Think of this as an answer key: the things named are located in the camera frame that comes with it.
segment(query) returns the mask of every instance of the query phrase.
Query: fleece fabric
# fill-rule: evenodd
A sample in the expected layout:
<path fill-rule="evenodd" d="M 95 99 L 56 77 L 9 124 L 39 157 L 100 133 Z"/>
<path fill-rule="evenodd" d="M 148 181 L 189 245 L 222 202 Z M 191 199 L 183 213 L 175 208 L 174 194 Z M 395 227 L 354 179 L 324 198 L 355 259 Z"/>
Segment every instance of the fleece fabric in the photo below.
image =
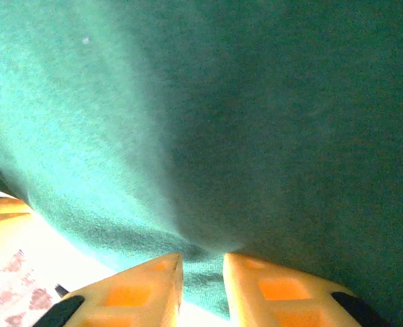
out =
<path fill-rule="evenodd" d="M 403 0 L 0 1 L 0 190 L 217 315 L 237 251 L 403 326 Z"/>

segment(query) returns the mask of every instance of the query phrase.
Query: yellow plastic object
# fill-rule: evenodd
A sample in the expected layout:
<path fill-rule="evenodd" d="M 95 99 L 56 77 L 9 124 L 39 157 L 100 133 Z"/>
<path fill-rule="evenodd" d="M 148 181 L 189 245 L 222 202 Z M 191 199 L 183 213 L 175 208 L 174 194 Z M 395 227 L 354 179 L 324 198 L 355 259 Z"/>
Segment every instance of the yellow plastic object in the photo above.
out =
<path fill-rule="evenodd" d="M 360 327 L 330 295 L 354 295 L 337 283 L 234 253 L 223 276 L 234 326 Z"/>
<path fill-rule="evenodd" d="M 23 201 L 0 198 L 0 269 L 19 250 L 22 235 L 30 233 L 32 210 Z"/>
<path fill-rule="evenodd" d="M 31 213 L 32 210 L 22 200 L 0 198 L 0 214 L 4 213 Z"/>
<path fill-rule="evenodd" d="M 64 327 L 175 327 L 182 284 L 181 254 L 155 258 L 67 294 L 85 301 Z"/>

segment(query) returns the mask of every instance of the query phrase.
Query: green fabric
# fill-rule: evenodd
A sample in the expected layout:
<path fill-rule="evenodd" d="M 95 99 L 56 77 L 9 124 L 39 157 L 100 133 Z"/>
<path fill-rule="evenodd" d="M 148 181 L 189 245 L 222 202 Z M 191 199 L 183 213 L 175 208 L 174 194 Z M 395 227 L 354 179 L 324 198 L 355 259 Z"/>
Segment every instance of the green fabric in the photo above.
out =
<path fill-rule="evenodd" d="M 403 0 L 0 1 L 0 190 L 223 317 L 239 251 L 403 326 Z"/>

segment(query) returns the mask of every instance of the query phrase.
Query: green sweatshirt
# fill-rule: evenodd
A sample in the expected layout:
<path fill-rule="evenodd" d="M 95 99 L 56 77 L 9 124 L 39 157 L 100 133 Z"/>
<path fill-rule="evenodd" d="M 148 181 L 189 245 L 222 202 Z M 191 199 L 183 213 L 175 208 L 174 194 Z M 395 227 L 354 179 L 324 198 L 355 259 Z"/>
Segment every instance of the green sweatshirt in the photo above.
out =
<path fill-rule="evenodd" d="M 237 251 L 403 326 L 403 0 L 0 1 L 0 190 L 217 315 Z"/>

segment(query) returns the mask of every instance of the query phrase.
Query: black rubber tip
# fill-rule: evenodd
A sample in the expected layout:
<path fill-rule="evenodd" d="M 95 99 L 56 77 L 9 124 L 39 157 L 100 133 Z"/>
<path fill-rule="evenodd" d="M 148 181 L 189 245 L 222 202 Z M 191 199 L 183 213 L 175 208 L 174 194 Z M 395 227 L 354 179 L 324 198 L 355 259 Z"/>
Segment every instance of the black rubber tip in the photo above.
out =
<path fill-rule="evenodd" d="M 59 284 L 54 288 L 54 290 L 57 291 L 58 295 L 61 298 L 63 298 L 64 296 L 66 296 L 69 293 L 64 287 L 62 287 Z"/>
<path fill-rule="evenodd" d="M 63 327 L 84 301 L 83 296 L 75 295 L 55 304 L 33 327 Z"/>
<path fill-rule="evenodd" d="M 378 313 L 362 299 L 344 292 L 332 293 L 339 303 L 362 327 L 390 327 L 389 322 L 383 320 Z"/>

